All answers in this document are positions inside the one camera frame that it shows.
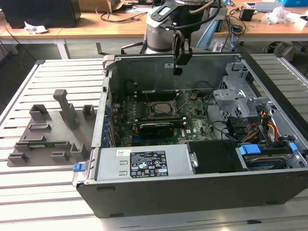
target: computer case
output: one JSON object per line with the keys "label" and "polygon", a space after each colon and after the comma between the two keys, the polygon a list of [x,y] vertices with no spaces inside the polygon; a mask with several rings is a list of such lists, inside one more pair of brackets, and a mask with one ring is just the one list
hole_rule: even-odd
{"label": "computer case", "polygon": [[34,26],[75,27],[81,12],[78,0],[0,0],[11,28]]}

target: warning label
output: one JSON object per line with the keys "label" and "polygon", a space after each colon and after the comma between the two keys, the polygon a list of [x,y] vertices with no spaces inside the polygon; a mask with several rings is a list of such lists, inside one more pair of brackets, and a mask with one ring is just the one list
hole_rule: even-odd
{"label": "warning label", "polygon": [[130,153],[130,166],[133,178],[168,176],[165,151]]}

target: blue tab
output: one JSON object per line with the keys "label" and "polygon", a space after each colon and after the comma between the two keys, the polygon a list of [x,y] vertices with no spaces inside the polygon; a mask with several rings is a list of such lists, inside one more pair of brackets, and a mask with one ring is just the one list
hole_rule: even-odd
{"label": "blue tab", "polygon": [[84,172],[85,171],[85,164],[74,164],[73,172]]}
{"label": "blue tab", "polygon": [[240,150],[241,155],[247,154],[246,150],[243,147],[240,147],[239,150]]}
{"label": "blue tab", "polygon": [[297,145],[293,142],[289,143],[290,148],[292,149],[292,152],[295,153],[295,151],[297,150]]}
{"label": "blue tab", "polygon": [[245,154],[261,154],[261,150],[259,149],[257,144],[244,144],[240,147],[240,152],[241,152],[242,155],[245,155]]}

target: power cable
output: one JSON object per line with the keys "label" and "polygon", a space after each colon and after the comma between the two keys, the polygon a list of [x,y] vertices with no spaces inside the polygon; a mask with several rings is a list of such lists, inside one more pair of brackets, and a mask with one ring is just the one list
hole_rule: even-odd
{"label": "power cable", "polygon": [[182,29],[187,29],[189,27],[193,27],[193,26],[200,26],[204,23],[207,23],[211,20],[213,20],[219,13],[220,11],[220,8],[221,8],[221,0],[218,0],[218,5],[217,5],[217,10],[215,11],[215,14],[213,14],[211,17],[203,20],[203,21],[200,21],[200,22],[197,22],[197,23],[193,23],[193,24],[188,24],[188,25],[184,25],[184,26],[175,26],[175,25],[172,25],[169,27],[170,30],[182,30]]}
{"label": "power cable", "polygon": [[36,61],[37,59],[25,48],[25,47],[23,47],[23,45],[14,37],[14,35],[12,35],[11,33],[10,33],[10,31],[8,30],[8,28],[6,27],[6,25],[5,25],[5,22],[4,22],[4,18],[2,19],[2,22],[3,22],[3,25],[4,25],[4,27],[5,27],[5,29],[6,29],[6,31],[11,35],[11,37],[19,44],[19,45],[21,45],[21,47]]}

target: floor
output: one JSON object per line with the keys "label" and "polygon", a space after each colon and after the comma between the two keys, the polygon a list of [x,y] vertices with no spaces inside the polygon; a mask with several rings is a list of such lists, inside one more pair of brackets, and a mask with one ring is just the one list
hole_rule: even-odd
{"label": "floor", "polygon": [[[109,43],[102,44],[102,50],[109,54],[120,54],[120,47],[127,45],[126,43]],[[246,42],[244,48],[249,53],[262,53],[264,42]],[[53,44],[30,44],[26,45],[27,50],[36,59],[60,59],[59,51],[56,45]],[[95,44],[69,44],[68,45],[71,58],[102,58],[103,56],[97,53]],[[23,49],[17,47],[19,54],[16,56],[7,56],[0,64],[0,113],[9,103],[15,92],[23,82],[28,72],[32,68],[35,60]],[[127,50],[128,54],[139,53],[140,47]],[[296,51],[292,64],[301,72],[308,67],[308,53]]]}

